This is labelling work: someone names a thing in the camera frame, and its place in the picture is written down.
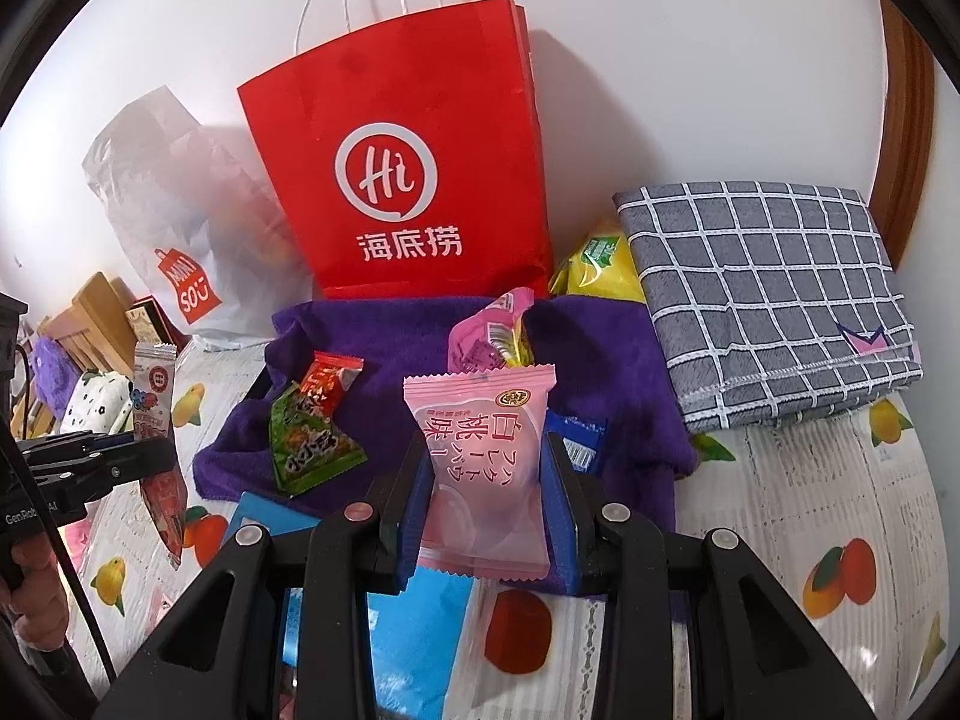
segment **screw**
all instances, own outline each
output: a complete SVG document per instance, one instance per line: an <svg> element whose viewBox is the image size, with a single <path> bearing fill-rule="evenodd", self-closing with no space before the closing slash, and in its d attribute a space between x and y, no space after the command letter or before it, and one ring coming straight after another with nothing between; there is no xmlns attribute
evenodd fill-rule
<svg viewBox="0 0 960 720"><path fill-rule="evenodd" d="M357 501L344 509L344 517L350 522L365 522L373 517L373 506L366 501Z"/></svg>
<svg viewBox="0 0 960 720"><path fill-rule="evenodd" d="M263 531L256 525L244 525L237 535L234 536L237 543L242 547L251 547L263 538Z"/></svg>
<svg viewBox="0 0 960 720"><path fill-rule="evenodd" d="M733 531L728 531L726 528L719 528L713 531L710 540L720 547L720 549L736 549L736 546L740 543L739 536L733 533Z"/></svg>
<svg viewBox="0 0 960 720"><path fill-rule="evenodd" d="M603 518L608 522L626 522L630 519L630 509L622 503L608 503L601 509Z"/></svg>

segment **white grid pattern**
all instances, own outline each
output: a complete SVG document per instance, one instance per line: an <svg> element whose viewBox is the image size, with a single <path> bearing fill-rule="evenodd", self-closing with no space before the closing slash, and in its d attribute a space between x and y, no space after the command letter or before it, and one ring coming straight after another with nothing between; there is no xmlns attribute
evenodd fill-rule
<svg viewBox="0 0 960 720"><path fill-rule="evenodd" d="M848 408L848 405L850 405L851 402L867 402L868 400L872 399L872 395L875 392L879 392L881 394L883 391L890 391L890 389L893 389L893 386L903 386L913 378L920 376L919 366L916 365L915 362L913 364L913 368L911 368L910 365L912 362L912 355L910 354L909 350L913 346L913 325L907 322L904 314L901 311L901 308L899 307L899 301L902 300L902 295L900 293L891 293L889 296L878 295L877 290L875 290L874 281L872 281L870 276L870 269L875 269L875 271L881 275L886 285L889 274L892 273L893 269L888 264L884 264L885 258L883 256L883 252L880 250L880 245L882 244L878 245L878 234L875 232L875 228L872 227L872 222L869 220L869 214L867 214L865 218L867 218L868 225L870 225L872 231L856 230L853 228L853 214L851 213L851 206L856 206L858 210L865 211L866 209L862 202L847 199L843 196L824 196L821 194L820 188L814 188L816 194L792 194L789 193L789 191L787 193L784 193L783 191L765 191L764 189L761 189L760 185L755 184L752 187L752 191L731 191L727 184L721 183L720 191L699 191L699 193L694 194L692 191L690 191L690 187L688 185L683 184L680 186L683 187L683 194L671 194L670 196L663 197L651 197L648 188L643 187L640 189L642 199L631 199L623 202L619 205L618 214L622 215L625 210L630 208L644 207L647 209L655 231L640 231L631 233L630 229L627 227L628 241L633 242L642 238L655 238L660 240L664 244L664 249L669 256L671 264L656 265L645 268L642 266L642 263L638 262L637 269L640 271L641 280L645 280L652 274L672 272L672 274L675 274L680 279L680 283L683 285L683 290L685 291L686 299L688 300L688 305L672 305L659 309L656 307L656 305L653 306L652 308L654 310L651 312L651 318L654 320L655 326L660 319L663 317L668 317L671 314L689 314L692 319L693 317L696 319L696 322L698 323L700 330L704 335L704 340L706 341L706 348L695 349L693 351L688 351L670 358L670 360L667 361L668 367L670 367L672 370L673 367L680 365L683 362L709 359L712 361L714 370L717 372L717 377L720 384L705 385L702 386L702 388L695 389L694 391L682 391L681 389L678 389L677 395L682 407L692 406L694 403L702 401L708 397L712 397L714 400L713 408L698 410L696 413L688 413L685 415L685 419L688 424L691 423L694 418L697 420L712 419L717 423L715 427L728 427L730 424L730 416L736 416L740 413L747 413L751 410L758 409L764 410L764 413L766 413L766 410L769 410L769 415L765 415L764 418L778 418L783 413L790 413L794 410L797 410L798 407L790 408L790 405L800 402L809 402L810 406L808 408L810 409L826 408L829 413L832 413L834 410ZM741 224L741 219L737 215L736 206L733 204L734 197L748 197L749 199L755 199L758 201L760 203L760 207L762 208L763 215L765 216L766 226L744 228ZM697 205L697 201L708 199L725 199L726 207L728 209L728 213L730 213L733 223L728 226L723 226L722 228L707 230L707 228L704 227L704 220ZM791 211L796 217L798 226L776 227L771 214L769 199L788 200L791 204ZM815 201L817 207L819 208L819 212L823 216L823 223L826 226L807 227L805 224L805 219L803 218L803 213L800 211L800 207L796 204L797 199ZM832 224L832 218L830 217L829 213L827 213L827 206L824 205L824 200L842 204L847 217L848 229L830 226ZM692 213L696 223L696 229L686 230L683 232L664 233L664 230L661 226L661 218L659 217L658 210L656 210L656 206L662 203L677 201L685 201L688 204L689 210ZM776 254L779 256L781 263L784 263L785 260L784 252L781 248L781 239L779 238L779 234L798 235L800 240L803 241L803 248L805 249L805 254L808 257L809 265L719 265L717 256L713 251L713 247L710 245L711 237L736 236L736 240L738 240L740 248L746 255L749 263L751 259L751 250L747 247L745 236L754 234L766 235L772 239L773 244L776 247ZM810 245L808 235L827 237L827 240L829 240L830 249L832 250L833 258L835 260L834 264L818 265L815 263L813 250ZM840 252L838 250L836 240L834 239L834 235L844 235L850 238L850 241L853 243L853 248L856 250L855 263L843 263L841 261ZM684 238L696 239L701 243L704 251L707 252L707 256L709 257L709 266L680 265L671 242L673 240ZM870 240L871 247L875 250L875 252L877 252L877 263L868 264L864 262L861 247L858 245L858 242L863 239ZM792 279L789 278L790 274L798 271L812 272L814 278L816 279L817 287L824 299L803 300L800 298L797 288L793 285ZM840 275L842 289L847 295L845 299L837 299L835 298L835 295L832 298L832 295L827 290L826 286L824 285L824 280L821 277L822 271L835 271ZM693 289L690 287L688 274L697 274L698 272L701 274L716 274L719 277L727 299L725 304L700 303L697 301L694 296ZM727 274L728 272L750 272L750 274L754 276L757 287L760 288L762 302L741 303L734 300L731 287L728 285L728 281L724 277L724 274ZM779 272L780 274L784 274L788 280L787 283L790 285L790 289L793 292L792 299L777 300L775 299L777 295L770 295L770 293L768 293L768 286L760 278L760 274L763 274L764 272ZM861 274L866 283L867 293L862 298L854 298L853 293L851 292L848 275L852 272ZM646 292L648 293L649 298L650 290L646 289ZM841 341L842 336L839 334L839 330L837 331L837 335L835 337L824 336L823 334L818 333L809 312L806 310L812 307L823 307L830 312L830 315L835 322L835 314L832 309L834 307L844 306L848 309L851 309L853 314L855 314L862 323L860 309L870 305L877 314L877 318L882 326L883 317L880 314L881 303L893 306L898 313L899 318L901 319L901 322L895 327L883 327L883 331L888 340L892 335L906 331L907 341L905 343L891 343L891 346L889 346L888 349L885 349L885 351L880 353L874 353L870 355L857 355L856 353L851 353L840 358L832 357L832 354L830 354L826 343L826 341ZM799 309L803 319L805 320L806 327L808 327L811 338L804 341L789 341L784 333L784 327L782 327L778 315L774 311L774 309L779 308ZM766 316L768 319L770 319L771 324L776 329L776 333L781 336L781 340L772 341L771 343L750 343L747 333L745 332L740 312L764 310ZM713 339L709 335L707 322L704 320L704 312L726 312L728 314L732 314L733 320L736 322L736 326L741 334L741 337L743 338L744 343L728 343L723 348L717 348L714 346ZM863 329L865 332L870 333L872 332L873 328L864 326ZM824 357L826 357L826 360L821 362L809 362L808 364L803 364L800 362L800 357L798 356L797 350L801 347L813 346L816 346L819 349ZM789 356L795 362L795 365L793 365L793 367L783 368L782 370L765 370L764 366L760 363L760 356L757 355L758 351L765 349L777 349L788 352ZM733 376L730 378L725 377L720 361L723 359L723 357L726 357L733 351L749 353L754 361L755 366L757 367L758 373ZM873 364L874 362L884 366L886 370L884 375L875 377L871 375L869 370L867 370L866 365ZM891 368L891 362L899 362L904 368L904 371L895 373ZM859 367L865 378L862 381L853 382L848 385L844 378L840 375L838 369L849 367L850 365L856 365ZM837 379L838 386L820 386L819 388L817 386L813 386L808 378L808 375L828 370L836 371L835 377ZM770 389L770 386L768 385L768 382L788 377L799 378L805 386L805 391L796 392L795 394L789 395L774 395ZM747 386L752 384L760 384L762 386L765 395L764 400L755 400L742 404L728 405L722 397L723 394L730 392L732 389L738 388L738 386Z"/></svg>

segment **white wall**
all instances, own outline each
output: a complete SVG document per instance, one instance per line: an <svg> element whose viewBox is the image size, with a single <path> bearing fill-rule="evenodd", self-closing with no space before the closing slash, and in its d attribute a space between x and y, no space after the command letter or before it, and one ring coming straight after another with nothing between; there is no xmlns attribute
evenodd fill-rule
<svg viewBox="0 0 960 720"><path fill-rule="evenodd" d="M371 0L353 1L365 23ZM517 1L533 30L558 255L614 191L640 183L870 191L884 82L877 0ZM262 175L234 90L290 55L303 3L93 0L67 28L0 129L0 278L34 319L96 269L142 290L80 170L125 103L169 84ZM339 0L317 0L307 42L341 30Z"/></svg>
<svg viewBox="0 0 960 720"><path fill-rule="evenodd" d="M960 95L937 68L937 109L923 200L899 267L910 319L917 325L923 379L906 391L910 418L937 491L947 535L950 629L960 644Z"/></svg>

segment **orange fruit print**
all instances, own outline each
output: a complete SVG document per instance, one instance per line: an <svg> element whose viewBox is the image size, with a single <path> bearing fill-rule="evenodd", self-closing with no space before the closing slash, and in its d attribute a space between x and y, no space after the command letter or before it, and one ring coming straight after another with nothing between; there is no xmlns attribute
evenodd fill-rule
<svg viewBox="0 0 960 720"><path fill-rule="evenodd" d="M810 575L803 585L803 610L811 620L826 617L840 605L844 595L843 586L838 581L839 577L831 581L822 590L813 589L813 578L816 576L819 567L819 563L813 566L813 570L810 571Z"/></svg>
<svg viewBox="0 0 960 720"><path fill-rule="evenodd" d="M844 598L856 605L868 603L877 593L877 560L870 544L853 538L846 547L832 547L813 566L803 585L803 610L811 620L834 611Z"/></svg>
<svg viewBox="0 0 960 720"><path fill-rule="evenodd" d="M506 674L532 674L546 663L553 632L547 605L526 590L496 597L484 656Z"/></svg>
<svg viewBox="0 0 960 720"><path fill-rule="evenodd" d="M200 568L206 568L219 552L224 533L227 533L227 520L219 514L207 514L186 526L184 548L193 547Z"/></svg>
<svg viewBox="0 0 960 720"><path fill-rule="evenodd" d="M847 544L840 559L840 581L848 599L864 605L877 592L877 560L870 544L855 538Z"/></svg>

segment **yellow snack package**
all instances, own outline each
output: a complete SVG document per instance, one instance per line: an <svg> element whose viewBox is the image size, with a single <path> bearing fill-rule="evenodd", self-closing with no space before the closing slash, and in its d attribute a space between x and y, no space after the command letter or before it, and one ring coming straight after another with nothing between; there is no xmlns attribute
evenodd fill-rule
<svg viewBox="0 0 960 720"><path fill-rule="evenodd" d="M611 223L599 226L570 255L550 280L550 292L646 302L627 237Z"/></svg>

